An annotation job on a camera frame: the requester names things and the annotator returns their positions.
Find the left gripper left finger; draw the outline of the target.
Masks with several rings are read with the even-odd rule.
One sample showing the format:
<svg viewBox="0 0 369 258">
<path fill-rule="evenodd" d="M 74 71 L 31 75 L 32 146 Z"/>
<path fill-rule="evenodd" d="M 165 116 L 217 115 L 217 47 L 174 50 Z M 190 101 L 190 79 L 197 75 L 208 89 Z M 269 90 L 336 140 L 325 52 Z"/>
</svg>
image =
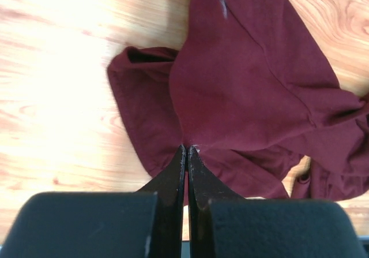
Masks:
<svg viewBox="0 0 369 258">
<path fill-rule="evenodd" d="M 137 190 L 157 197 L 145 257 L 181 257 L 185 172 L 186 148 L 180 145 L 168 166 Z"/>
</svg>

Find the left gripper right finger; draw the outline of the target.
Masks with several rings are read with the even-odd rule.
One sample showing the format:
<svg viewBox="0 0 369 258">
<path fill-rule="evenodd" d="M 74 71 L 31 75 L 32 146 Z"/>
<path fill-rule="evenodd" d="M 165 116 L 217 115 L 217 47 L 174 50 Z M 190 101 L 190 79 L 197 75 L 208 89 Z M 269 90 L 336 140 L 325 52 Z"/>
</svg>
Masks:
<svg viewBox="0 0 369 258">
<path fill-rule="evenodd" d="M 243 200 L 220 181 L 203 163 L 195 146 L 187 154 L 190 256 L 216 257 L 214 228 L 210 204 L 212 201 Z"/>
</svg>

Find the maroon t-shirt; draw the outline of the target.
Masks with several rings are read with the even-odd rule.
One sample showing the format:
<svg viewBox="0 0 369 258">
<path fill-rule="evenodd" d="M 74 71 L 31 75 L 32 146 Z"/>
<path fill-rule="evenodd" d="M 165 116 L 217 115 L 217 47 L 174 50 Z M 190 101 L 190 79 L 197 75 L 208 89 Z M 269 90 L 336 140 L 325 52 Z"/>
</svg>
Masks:
<svg viewBox="0 0 369 258">
<path fill-rule="evenodd" d="M 244 197 L 368 191 L 368 97 L 340 88 L 289 0 L 191 0 L 181 50 L 127 47 L 107 75 L 151 176 L 184 144 Z"/>
</svg>

